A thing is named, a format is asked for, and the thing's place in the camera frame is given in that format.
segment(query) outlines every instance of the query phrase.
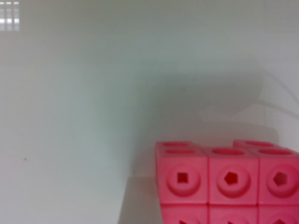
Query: white surface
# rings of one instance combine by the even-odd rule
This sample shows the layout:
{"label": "white surface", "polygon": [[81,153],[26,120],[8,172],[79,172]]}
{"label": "white surface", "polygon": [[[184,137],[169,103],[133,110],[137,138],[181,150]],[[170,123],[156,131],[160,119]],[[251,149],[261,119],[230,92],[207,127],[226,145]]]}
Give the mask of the white surface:
{"label": "white surface", "polygon": [[119,224],[163,224],[154,177],[129,177]]}
{"label": "white surface", "polygon": [[154,175],[158,140],[298,150],[298,6],[12,4],[20,24],[0,24],[0,223],[117,223],[127,177]]}

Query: square hole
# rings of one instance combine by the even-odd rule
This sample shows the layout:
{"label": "square hole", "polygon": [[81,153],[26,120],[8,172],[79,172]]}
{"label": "square hole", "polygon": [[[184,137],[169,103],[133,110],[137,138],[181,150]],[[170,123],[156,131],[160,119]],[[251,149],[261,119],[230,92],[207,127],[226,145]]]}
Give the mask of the square hole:
{"label": "square hole", "polygon": [[178,183],[188,184],[188,174],[187,173],[178,173]]}

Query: pink plastic block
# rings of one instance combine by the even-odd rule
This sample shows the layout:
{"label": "pink plastic block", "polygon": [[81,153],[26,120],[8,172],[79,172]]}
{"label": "pink plastic block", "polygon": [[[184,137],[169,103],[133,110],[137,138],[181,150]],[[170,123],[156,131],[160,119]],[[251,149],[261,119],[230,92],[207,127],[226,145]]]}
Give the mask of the pink plastic block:
{"label": "pink plastic block", "polygon": [[203,150],[208,155],[209,203],[256,204],[259,159],[244,148]]}
{"label": "pink plastic block", "polygon": [[207,156],[200,147],[157,143],[156,167],[161,204],[207,203]]}
{"label": "pink plastic block", "polygon": [[260,206],[260,224],[298,224],[299,206]]}
{"label": "pink plastic block", "polygon": [[257,206],[209,206],[209,224],[257,224],[257,220]]}
{"label": "pink plastic block", "polygon": [[187,147],[194,147],[194,143],[191,141],[179,141],[179,142],[157,142],[156,143],[156,152],[155,152],[155,160],[156,160],[156,177],[158,176],[158,160],[157,157],[159,155],[158,151],[161,148],[165,149],[176,149],[176,148],[187,148]]}
{"label": "pink plastic block", "polygon": [[162,205],[163,224],[207,224],[206,205]]}
{"label": "pink plastic block", "polygon": [[275,145],[270,142],[261,142],[261,141],[246,141],[246,140],[234,140],[234,147],[258,147],[258,148],[268,148],[268,147],[277,147],[281,148],[279,145]]}
{"label": "pink plastic block", "polygon": [[299,204],[299,154],[287,148],[249,148],[259,157],[260,204]]}

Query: stacked cubes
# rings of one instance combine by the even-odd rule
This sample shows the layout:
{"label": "stacked cubes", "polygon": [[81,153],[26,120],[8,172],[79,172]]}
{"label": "stacked cubes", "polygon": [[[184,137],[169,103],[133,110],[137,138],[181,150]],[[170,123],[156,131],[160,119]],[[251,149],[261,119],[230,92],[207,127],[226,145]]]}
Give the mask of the stacked cubes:
{"label": "stacked cubes", "polygon": [[299,224],[299,154],[268,142],[156,144],[164,224]]}

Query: pink cube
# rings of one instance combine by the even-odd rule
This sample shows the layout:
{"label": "pink cube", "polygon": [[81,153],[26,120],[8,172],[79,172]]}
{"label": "pink cube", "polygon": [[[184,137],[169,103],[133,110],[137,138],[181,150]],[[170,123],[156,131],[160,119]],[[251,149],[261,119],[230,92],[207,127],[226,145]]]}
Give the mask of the pink cube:
{"label": "pink cube", "polygon": [[161,204],[207,203],[207,156],[200,147],[157,143],[156,170]]}
{"label": "pink cube", "polygon": [[209,206],[210,224],[257,224],[257,221],[257,206]]}
{"label": "pink cube", "polygon": [[299,154],[287,148],[249,148],[259,157],[260,204],[299,204]]}
{"label": "pink cube", "polygon": [[297,224],[299,223],[299,206],[260,206],[259,223]]}
{"label": "pink cube", "polygon": [[211,204],[256,204],[259,159],[236,147],[204,148],[208,155]]}
{"label": "pink cube", "polygon": [[206,205],[162,205],[163,224],[207,224]]}
{"label": "pink cube", "polygon": [[246,141],[246,140],[234,140],[234,147],[258,147],[258,148],[268,148],[268,147],[278,147],[279,145],[275,145],[271,142],[261,142],[261,141]]}

